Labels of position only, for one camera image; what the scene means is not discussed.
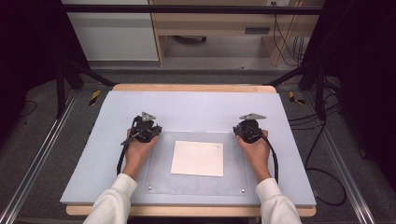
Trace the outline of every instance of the white sleeve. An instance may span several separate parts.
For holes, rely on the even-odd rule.
[[[301,223],[294,203],[280,192],[273,178],[264,179],[256,188],[262,202],[262,223]]]
[[[113,186],[105,190],[93,204],[84,223],[126,223],[131,211],[131,196],[137,183],[128,175],[119,174]]]

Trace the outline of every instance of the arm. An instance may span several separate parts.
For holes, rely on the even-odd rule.
[[[293,202],[280,192],[276,181],[268,170],[270,148],[263,139],[248,144],[236,136],[238,145],[242,148],[256,176],[258,186],[256,192],[262,203],[262,223],[301,223]]]
[[[133,140],[125,153],[126,164],[110,189],[105,190],[93,204],[84,223],[126,223],[131,211],[131,196],[137,187],[135,180],[150,150],[158,141],[149,143]]]

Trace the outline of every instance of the person's left hand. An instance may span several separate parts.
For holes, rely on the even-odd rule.
[[[158,136],[153,137],[149,143],[142,143],[133,139],[125,152],[126,165],[122,172],[130,176],[133,180],[136,180],[141,166],[151,149],[157,144],[158,138]]]

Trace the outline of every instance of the hand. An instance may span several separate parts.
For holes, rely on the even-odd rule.
[[[268,131],[262,130],[262,133],[268,137]],[[247,160],[256,176],[257,183],[262,182],[266,178],[270,178],[268,158],[271,149],[267,143],[260,138],[257,142],[249,144],[244,142],[239,135],[236,136],[236,141],[247,156]]]
[[[136,139],[133,139],[132,142],[129,143],[125,152],[126,165],[122,172],[130,176],[133,180],[136,180],[147,155],[157,142],[158,135],[153,137],[149,143],[141,143]]]

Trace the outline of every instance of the white cabinet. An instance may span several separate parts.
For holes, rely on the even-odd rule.
[[[64,4],[147,5],[147,0],[63,0]],[[68,13],[88,61],[158,61],[148,13]]]

